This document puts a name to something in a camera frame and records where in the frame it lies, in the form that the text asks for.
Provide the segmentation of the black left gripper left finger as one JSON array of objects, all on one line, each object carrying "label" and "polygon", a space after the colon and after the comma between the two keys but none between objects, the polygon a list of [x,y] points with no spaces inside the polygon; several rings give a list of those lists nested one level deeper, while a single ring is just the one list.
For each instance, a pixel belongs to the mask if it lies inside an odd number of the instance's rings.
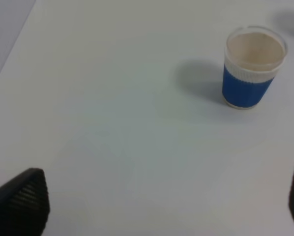
[{"label": "black left gripper left finger", "polygon": [[0,236],[40,236],[49,213],[42,169],[29,168],[0,187]]}]

